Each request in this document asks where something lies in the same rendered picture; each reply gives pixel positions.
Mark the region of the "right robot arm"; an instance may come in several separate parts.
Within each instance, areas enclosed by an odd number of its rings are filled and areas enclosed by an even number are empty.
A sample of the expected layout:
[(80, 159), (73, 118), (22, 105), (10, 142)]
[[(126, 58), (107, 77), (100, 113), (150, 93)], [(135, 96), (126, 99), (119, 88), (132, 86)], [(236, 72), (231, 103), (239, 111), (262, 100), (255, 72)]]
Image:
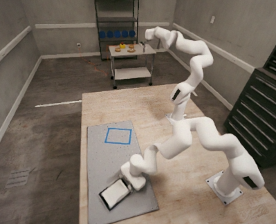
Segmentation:
[(176, 42), (177, 50), (188, 54), (199, 54), (199, 56), (195, 56), (190, 60), (191, 75), (187, 80), (178, 84), (170, 95), (170, 101), (174, 104), (174, 109), (169, 118), (175, 123), (187, 116), (187, 114), (184, 115), (184, 111), (190, 98), (190, 93), (203, 79), (202, 68), (211, 66), (213, 58), (203, 41), (186, 40), (178, 31), (170, 32), (157, 27), (154, 29), (154, 36), (161, 39), (163, 47), (166, 49), (170, 48), (178, 38)]

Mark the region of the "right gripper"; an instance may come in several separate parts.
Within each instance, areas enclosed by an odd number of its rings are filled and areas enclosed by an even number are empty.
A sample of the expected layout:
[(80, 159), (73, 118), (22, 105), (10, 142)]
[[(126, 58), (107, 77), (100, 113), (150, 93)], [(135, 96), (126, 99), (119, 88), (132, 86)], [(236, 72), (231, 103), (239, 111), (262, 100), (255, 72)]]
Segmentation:
[[(151, 41), (152, 39), (159, 39), (159, 38), (154, 36), (154, 29), (149, 29), (149, 30), (146, 30), (146, 32), (145, 32), (145, 39), (147, 39), (147, 41), (144, 41), (144, 47), (143, 47), (143, 52), (144, 53), (145, 53), (145, 44), (148, 44), (148, 42)], [(160, 41), (161, 41), (161, 39), (159, 39), (159, 43), (157, 45), (158, 50), (160, 48)]]

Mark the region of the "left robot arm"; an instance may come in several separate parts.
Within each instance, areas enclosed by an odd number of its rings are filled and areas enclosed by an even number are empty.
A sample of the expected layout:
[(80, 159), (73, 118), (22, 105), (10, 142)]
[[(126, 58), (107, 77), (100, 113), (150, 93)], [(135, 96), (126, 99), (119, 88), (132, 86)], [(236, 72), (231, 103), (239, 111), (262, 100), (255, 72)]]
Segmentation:
[(240, 184), (249, 190), (258, 190), (264, 186), (258, 167), (253, 158), (232, 134), (220, 136), (210, 118), (191, 118), (175, 122), (173, 136), (164, 143), (149, 145), (140, 155), (134, 154), (129, 160), (129, 173), (133, 177), (142, 177), (142, 172), (152, 175), (157, 172), (156, 154), (170, 160), (192, 145), (191, 131), (197, 131), (202, 147), (208, 151), (223, 151), (229, 167), (221, 176), (214, 179), (216, 191), (226, 197), (233, 197)]

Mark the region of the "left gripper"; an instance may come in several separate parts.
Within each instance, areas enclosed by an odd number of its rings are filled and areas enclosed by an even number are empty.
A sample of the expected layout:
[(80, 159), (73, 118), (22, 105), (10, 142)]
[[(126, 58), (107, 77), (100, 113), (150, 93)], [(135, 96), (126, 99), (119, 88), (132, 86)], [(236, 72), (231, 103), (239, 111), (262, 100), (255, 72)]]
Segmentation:
[(123, 177), (125, 180), (128, 180), (127, 182), (129, 183), (129, 185), (127, 186), (127, 188), (129, 189), (129, 191), (127, 191), (124, 195), (117, 199), (118, 203), (132, 190), (131, 186), (133, 186), (135, 190), (140, 190), (146, 182), (144, 177), (141, 178), (131, 176), (131, 174), (129, 173), (129, 162), (126, 162), (123, 166), (121, 166), (121, 172), (123, 176), (119, 174), (113, 182), (107, 185), (107, 187), (110, 188), (113, 184), (115, 184), (115, 181), (117, 181), (119, 178), (122, 179)]

